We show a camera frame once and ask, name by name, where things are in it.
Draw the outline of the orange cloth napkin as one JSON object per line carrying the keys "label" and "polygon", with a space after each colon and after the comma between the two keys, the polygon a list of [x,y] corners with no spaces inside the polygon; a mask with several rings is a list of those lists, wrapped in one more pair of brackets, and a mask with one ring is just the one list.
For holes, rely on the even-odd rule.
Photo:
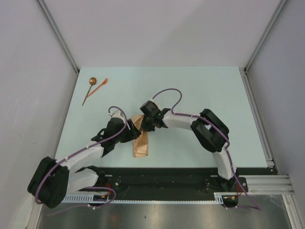
{"label": "orange cloth napkin", "polygon": [[140,136],[133,140],[133,156],[135,158],[146,157],[149,153],[148,132],[141,129],[143,115],[135,115],[132,117],[132,122],[135,127],[141,132]]}

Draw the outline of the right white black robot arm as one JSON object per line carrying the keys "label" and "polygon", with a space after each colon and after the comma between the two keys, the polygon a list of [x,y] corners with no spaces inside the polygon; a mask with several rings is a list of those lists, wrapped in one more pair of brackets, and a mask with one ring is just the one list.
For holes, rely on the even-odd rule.
{"label": "right white black robot arm", "polygon": [[236,166],[229,155],[229,129],[209,109],[199,114],[176,113],[170,108],[160,109],[153,101],[144,103],[140,110],[144,114],[141,128],[154,131],[155,128],[180,128],[194,133],[200,145],[211,152],[215,160],[220,187],[232,191],[237,186]]}

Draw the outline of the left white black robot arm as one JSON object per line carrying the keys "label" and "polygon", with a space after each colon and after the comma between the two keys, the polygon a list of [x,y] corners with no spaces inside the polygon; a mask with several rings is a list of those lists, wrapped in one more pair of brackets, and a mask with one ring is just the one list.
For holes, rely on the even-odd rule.
{"label": "left white black robot arm", "polygon": [[91,162],[109,154],[117,143],[130,142],[141,135],[131,119],[113,117],[94,136],[88,147],[62,160],[49,156],[39,163],[27,191],[48,208],[58,206],[67,194],[83,189],[108,187],[105,172]]}

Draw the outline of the orange plastic fork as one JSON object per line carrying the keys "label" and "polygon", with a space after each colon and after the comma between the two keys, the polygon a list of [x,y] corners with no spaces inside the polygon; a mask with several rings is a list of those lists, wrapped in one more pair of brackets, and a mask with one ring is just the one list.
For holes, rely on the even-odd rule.
{"label": "orange plastic fork", "polygon": [[95,93],[99,88],[101,88],[103,85],[105,85],[108,82],[108,78],[105,78],[105,80],[97,87],[95,88],[87,97],[90,97],[93,93]]}

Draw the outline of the copper spoon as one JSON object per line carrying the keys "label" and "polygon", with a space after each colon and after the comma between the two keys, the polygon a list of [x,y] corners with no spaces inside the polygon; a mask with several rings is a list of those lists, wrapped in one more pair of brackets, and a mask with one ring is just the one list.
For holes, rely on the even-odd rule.
{"label": "copper spoon", "polygon": [[87,100],[87,98],[88,98],[88,95],[89,95],[89,93],[90,93],[90,91],[91,91],[91,88],[92,88],[96,83],[97,83],[97,79],[96,79],[95,77],[90,78],[90,80],[89,80],[90,87],[89,87],[89,89],[88,89],[88,91],[87,91],[87,94],[86,94],[86,96],[85,96],[85,98],[84,98],[84,100],[83,100],[83,102],[82,102],[82,106],[84,106],[84,104],[85,104],[85,102],[86,102],[86,100]]}

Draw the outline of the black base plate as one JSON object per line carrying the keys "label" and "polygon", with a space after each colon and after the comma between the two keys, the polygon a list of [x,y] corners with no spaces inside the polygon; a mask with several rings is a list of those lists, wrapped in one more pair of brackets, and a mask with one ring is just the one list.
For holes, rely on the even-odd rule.
{"label": "black base plate", "polygon": [[109,168],[90,167],[109,184],[121,201],[208,201],[216,192],[247,189],[244,177],[225,180],[216,168]]}

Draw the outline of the left aluminium frame post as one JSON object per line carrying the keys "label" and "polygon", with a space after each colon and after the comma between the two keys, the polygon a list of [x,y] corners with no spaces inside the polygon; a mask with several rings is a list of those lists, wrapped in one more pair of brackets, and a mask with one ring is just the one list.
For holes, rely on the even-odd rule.
{"label": "left aluminium frame post", "polygon": [[76,73],[76,75],[79,75],[80,69],[77,66],[77,63],[70,51],[70,48],[68,47],[54,17],[52,16],[51,11],[49,10],[47,4],[44,0],[35,0],[35,3],[37,4],[38,8],[40,9],[42,15],[44,16],[51,32],[53,33],[56,41],[59,44],[59,47],[61,48],[63,54],[65,55],[66,59],[68,60],[70,66],[72,67],[73,71]]}

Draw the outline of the aluminium frame post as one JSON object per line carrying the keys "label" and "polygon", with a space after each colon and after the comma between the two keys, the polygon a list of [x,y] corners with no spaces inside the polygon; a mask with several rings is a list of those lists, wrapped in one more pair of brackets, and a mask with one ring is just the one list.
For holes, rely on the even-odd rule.
{"label": "aluminium frame post", "polygon": [[250,58],[248,59],[245,67],[243,68],[245,73],[248,73],[251,69],[254,61],[256,60],[257,56],[259,55],[260,51],[264,47],[265,43],[267,42],[268,38],[270,37],[273,29],[275,28],[278,20],[280,19],[282,13],[284,12],[286,6],[288,5],[290,1],[289,0],[280,0],[277,4],[276,9],[274,10],[269,22],[267,23],[262,35],[260,36],[260,39],[258,40],[257,45],[255,46],[255,49],[253,50],[252,54],[250,55]]}
{"label": "aluminium frame post", "polygon": [[42,15],[44,16],[51,32],[53,33],[56,41],[59,44],[59,47],[61,48],[63,54],[65,55],[66,59],[68,60],[70,66],[72,67],[73,71],[76,73],[76,75],[79,75],[80,69],[77,66],[77,63],[70,51],[70,48],[68,47],[54,17],[52,16],[51,11],[49,10],[47,4],[44,0],[35,0],[35,3],[37,4],[38,8],[40,9]]}

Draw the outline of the right aluminium frame post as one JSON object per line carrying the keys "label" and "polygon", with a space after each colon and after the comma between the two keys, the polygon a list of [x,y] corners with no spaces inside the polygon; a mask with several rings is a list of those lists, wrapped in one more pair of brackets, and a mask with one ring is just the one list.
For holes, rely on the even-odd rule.
{"label": "right aluminium frame post", "polygon": [[255,49],[253,50],[252,54],[250,55],[250,58],[248,59],[245,67],[243,68],[245,73],[248,73],[251,69],[254,61],[256,60],[257,56],[259,55],[260,51],[264,47],[265,43],[267,42],[268,38],[270,37],[273,29],[275,28],[278,20],[280,19],[282,13],[284,12],[286,6],[288,5],[290,1],[289,0],[280,0],[277,4],[276,9],[274,10],[269,22],[267,23],[262,35],[260,36],[260,39],[258,40],[257,45],[255,46]]}

